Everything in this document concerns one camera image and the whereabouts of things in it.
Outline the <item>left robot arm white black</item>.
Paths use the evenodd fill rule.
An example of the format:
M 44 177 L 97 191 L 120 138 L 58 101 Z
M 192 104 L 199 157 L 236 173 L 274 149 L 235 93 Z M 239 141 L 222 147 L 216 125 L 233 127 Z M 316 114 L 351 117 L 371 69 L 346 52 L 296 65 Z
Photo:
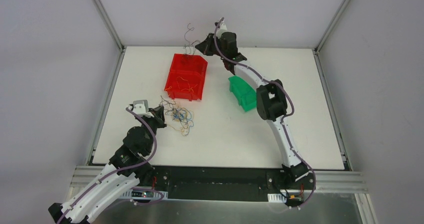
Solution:
M 153 185 L 149 161 L 158 149 L 157 131 L 167 126 L 164 107 L 146 108 L 142 102 L 126 111 L 140 122 L 130 128 L 109 162 L 78 194 L 48 208 L 56 224 L 91 224 L 118 197 L 128 190 Z

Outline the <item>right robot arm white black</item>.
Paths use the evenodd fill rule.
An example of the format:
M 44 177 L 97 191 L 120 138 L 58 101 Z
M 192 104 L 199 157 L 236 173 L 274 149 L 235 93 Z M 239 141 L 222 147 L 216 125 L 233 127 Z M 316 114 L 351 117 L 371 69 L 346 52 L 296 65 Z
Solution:
M 280 80 L 267 80 L 248 59 L 238 51 L 237 36 L 224 32 L 219 37 L 209 33 L 206 39 L 194 47 L 206 56 L 217 55 L 226 70 L 241 78 L 256 92 L 256 110 L 259 116 L 270 126 L 282 156 L 282 169 L 285 173 L 284 184 L 296 189 L 304 182 L 309 167 L 298 152 L 285 118 L 292 115 L 287 108 L 293 108 L 293 102 L 287 96 Z

